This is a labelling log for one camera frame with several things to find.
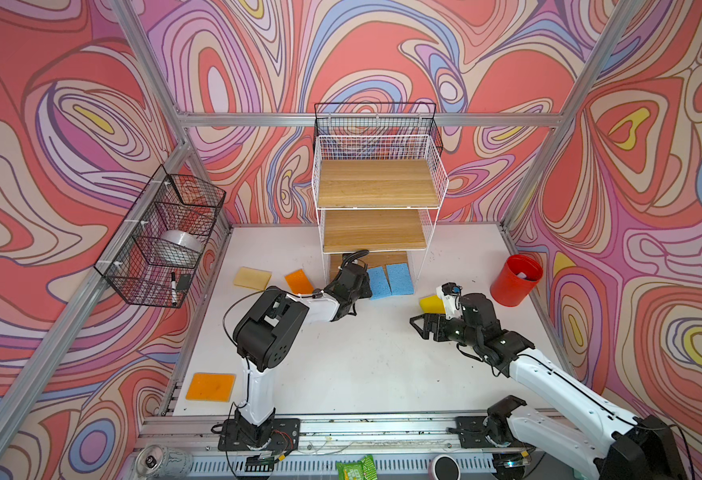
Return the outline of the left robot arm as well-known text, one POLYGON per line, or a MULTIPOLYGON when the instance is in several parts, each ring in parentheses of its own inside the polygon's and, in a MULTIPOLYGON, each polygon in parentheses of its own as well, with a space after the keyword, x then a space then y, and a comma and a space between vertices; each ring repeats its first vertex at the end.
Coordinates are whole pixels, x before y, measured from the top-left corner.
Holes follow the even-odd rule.
POLYGON ((356 302, 371 296, 368 267, 356 261, 342 263, 328 285, 307 296, 276 286, 261 292, 233 331, 247 372, 239 416, 252 426, 264 426, 275 413, 273 370, 285 360, 302 327, 354 316, 356 302))

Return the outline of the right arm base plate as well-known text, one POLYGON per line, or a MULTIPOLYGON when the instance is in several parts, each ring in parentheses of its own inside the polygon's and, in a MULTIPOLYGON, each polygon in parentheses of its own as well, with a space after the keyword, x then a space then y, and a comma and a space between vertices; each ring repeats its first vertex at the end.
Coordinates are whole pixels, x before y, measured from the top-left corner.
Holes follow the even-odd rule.
POLYGON ((456 435, 464 449, 535 450, 533 445, 519 441, 508 428, 487 416, 458 416, 446 432, 456 435))

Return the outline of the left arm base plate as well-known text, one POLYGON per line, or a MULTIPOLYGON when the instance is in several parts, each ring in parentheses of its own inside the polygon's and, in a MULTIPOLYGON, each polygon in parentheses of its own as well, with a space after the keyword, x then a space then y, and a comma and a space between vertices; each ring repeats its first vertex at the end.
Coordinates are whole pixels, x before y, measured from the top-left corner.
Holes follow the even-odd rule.
POLYGON ((299 446, 300 430, 298 418, 266 420, 261 426, 243 418, 225 420, 218 432, 217 449, 221 452, 288 452, 299 446))

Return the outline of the white wire wooden shelf rack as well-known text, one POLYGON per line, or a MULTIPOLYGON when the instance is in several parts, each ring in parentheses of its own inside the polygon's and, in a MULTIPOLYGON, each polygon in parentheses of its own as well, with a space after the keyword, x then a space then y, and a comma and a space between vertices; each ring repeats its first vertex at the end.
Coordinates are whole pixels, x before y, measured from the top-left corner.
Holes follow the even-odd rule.
POLYGON ((404 262, 417 281, 447 187, 428 134, 318 136, 311 189, 325 276, 366 250, 369 265, 404 262))

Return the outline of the blue sponge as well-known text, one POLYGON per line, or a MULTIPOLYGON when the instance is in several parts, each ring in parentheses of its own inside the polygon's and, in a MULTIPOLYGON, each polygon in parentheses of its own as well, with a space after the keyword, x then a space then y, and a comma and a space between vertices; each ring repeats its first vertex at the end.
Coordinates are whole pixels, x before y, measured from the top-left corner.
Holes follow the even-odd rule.
POLYGON ((414 294, 414 285, 407 263, 391 264, 386 266, 388 282, 393 296, 407 296, 414 294))
POLYGON ((367 273, 372 300, 381 300, 392 296, 392 290, 383 266, 371 268, 367 273))

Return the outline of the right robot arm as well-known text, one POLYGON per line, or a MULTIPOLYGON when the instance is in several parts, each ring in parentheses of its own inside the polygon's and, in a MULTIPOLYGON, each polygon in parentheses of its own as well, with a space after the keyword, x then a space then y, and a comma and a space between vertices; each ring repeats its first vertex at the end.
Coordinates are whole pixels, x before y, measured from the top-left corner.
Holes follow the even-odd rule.
POLYGON ((532 341, 503 328, 485 295, 464 294, 447 283, 437 296, 444 313, 409 321, 422 339, 454 343, 459 353, 525 386, 567 420, 552 420, 508 395, 478 420, 457 420, 455 431, 464 447, 531 445, 586 479, 687 478, 671 425, 654 415, 639 417, 587 388, 532 341))

